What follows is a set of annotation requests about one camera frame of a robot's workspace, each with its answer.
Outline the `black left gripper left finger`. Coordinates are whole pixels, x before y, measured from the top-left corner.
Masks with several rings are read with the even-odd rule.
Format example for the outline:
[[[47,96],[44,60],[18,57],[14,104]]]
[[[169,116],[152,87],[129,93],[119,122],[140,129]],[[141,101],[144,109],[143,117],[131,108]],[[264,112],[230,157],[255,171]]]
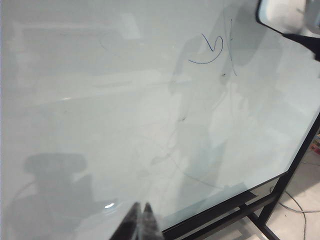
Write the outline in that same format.
[[[135,202],[123,218],[117,230],[118,240],[135,240],[141,216],[141,204]]]

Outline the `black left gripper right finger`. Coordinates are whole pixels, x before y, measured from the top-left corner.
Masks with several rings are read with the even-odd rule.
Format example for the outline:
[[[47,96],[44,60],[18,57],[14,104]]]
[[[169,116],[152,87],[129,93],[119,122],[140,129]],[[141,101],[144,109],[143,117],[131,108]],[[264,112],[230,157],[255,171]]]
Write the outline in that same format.
[[[163,234],[159,230],[157,220],[153,213],[150,203],[146,203],[142,213],[140,224],[140,239],[141,240],[162,240]]]

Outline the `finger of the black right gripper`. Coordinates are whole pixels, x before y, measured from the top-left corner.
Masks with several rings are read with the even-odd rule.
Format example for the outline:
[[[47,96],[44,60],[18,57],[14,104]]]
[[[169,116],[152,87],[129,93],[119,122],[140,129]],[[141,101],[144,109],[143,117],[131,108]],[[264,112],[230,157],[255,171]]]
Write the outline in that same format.
[[[320,39],[318,37],[310,37],[292,33],[283,33],[282,36],[304,46],[314,54],[314,59],[316,61],[320,60]]]

